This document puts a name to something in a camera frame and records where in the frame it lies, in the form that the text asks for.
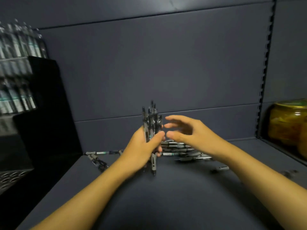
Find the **person's right hand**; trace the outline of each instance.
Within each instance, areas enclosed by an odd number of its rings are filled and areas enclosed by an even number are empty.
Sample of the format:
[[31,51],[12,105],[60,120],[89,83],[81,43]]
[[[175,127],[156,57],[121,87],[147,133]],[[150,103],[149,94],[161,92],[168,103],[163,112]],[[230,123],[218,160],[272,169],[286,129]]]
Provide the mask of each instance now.
[[170,115],[165,117],[170,123],[165,128],[176,127],[179,131],[168,131],[166,136],[176,142],[183,142],[201,152],[218,159],[229,147],[230,143],[211,131],[200,120],[182,115]]

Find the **fingernail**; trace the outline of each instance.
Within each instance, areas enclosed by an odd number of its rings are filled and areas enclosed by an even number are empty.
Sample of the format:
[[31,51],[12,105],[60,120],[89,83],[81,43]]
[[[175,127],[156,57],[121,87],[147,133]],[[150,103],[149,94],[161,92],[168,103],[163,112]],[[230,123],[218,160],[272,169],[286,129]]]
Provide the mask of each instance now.
[[174,137],[174,132],[173,132],[173,131],[168,131],[168,132],[166,133],[166,136],[167,136],[168,138],[173,138],[173,137]]

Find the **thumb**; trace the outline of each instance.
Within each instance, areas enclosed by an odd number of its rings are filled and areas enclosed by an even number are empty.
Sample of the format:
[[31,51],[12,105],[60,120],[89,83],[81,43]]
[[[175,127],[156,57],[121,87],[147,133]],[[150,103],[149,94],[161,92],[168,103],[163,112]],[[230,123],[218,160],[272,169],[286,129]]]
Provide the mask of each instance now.
[[164,135],[165,135],[164,131],[159,131],[157,134],[154,135],[154,137],[148,143],[146,143],[151,152],[161,144]]
[[190,135],[185,135],[185,134],[182,134],[178,131],[168,131],[166,133],[166,136],[172,140],[174,140],[175,142],[179,142],[179,143],[186,143],[186,144],[189,144],[189,137]]

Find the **yellow jar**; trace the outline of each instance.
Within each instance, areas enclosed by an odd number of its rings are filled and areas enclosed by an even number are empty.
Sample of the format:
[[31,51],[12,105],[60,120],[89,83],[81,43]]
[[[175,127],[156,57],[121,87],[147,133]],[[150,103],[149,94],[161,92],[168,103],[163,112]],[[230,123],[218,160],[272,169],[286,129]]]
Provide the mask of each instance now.
[[307,159],[307,118],[305,118],[305,121],[302,124],[297,150],[303,157]]
[[276,102],[271,110],[268,135],[285,145],[296,146],[307,116],[307,100]]

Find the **person's left hand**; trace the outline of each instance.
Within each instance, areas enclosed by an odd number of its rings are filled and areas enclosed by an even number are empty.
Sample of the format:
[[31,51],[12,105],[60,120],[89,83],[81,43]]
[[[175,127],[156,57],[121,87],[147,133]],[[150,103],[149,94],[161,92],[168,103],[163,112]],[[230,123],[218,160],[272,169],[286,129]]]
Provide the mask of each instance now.
[[131,173],[135,173],[140,170],[148,162],[152,151],[158,148],[159,152],[162,152],[160,146],[161,141],[164,140],[164,131],[160,131],[154,135],[154,137],[146,143],[144,128],[140,127],[130,139],[123,154],[118,159],[123,163]]

